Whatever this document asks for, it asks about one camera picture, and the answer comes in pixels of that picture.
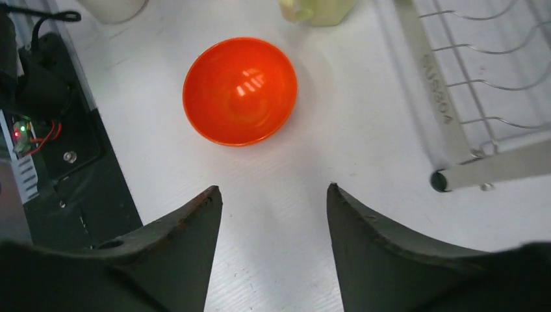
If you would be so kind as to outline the orange plastic bowl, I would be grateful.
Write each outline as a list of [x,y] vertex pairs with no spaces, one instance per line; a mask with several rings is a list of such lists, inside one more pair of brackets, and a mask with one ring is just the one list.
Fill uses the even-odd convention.
[[206,49],[189,67],[182,87],[188,122],[223,146],[249,146],[275,134],[298,98],[298,77],[274,44],[230,38]]

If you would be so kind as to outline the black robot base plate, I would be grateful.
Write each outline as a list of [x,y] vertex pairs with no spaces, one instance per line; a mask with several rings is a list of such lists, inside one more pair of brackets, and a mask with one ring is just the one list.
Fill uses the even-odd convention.
[[1,238],[94,249],[142,226],[67,42],[75,11],[1,4]]

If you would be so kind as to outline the small clear glass cup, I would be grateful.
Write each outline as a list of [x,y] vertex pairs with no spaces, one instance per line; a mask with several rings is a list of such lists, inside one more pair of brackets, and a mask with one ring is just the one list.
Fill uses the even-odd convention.
[[77,2],[104,24],[128,21],[147,4],[147,0],[77,0]]

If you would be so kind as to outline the stainless steel dish rack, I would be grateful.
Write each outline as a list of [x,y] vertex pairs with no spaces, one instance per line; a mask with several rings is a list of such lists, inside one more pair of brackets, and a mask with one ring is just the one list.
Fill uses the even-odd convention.
[[395,1],[435,117],[438,192],[550,186],[550,2]]

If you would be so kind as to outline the pale yellow ceramic mug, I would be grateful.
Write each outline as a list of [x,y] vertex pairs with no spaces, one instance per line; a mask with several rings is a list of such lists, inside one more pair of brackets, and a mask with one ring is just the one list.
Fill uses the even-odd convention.
[[356,0],[279,0],[282,16],[291,23],[315,27],[336,26],[356,5]]

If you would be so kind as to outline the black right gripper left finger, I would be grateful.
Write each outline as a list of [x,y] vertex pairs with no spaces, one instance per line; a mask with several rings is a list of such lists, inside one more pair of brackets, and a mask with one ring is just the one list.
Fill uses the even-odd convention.
[[203,311],[222,217],[211,186],[94,249],[1,241],[2,311]]

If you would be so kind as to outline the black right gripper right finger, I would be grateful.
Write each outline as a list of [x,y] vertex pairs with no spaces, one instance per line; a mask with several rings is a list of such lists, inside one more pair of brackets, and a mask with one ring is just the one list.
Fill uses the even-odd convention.
[[550,243],[498,252],[449,244],[332,183],[327,221],[345,311],[549,311]]

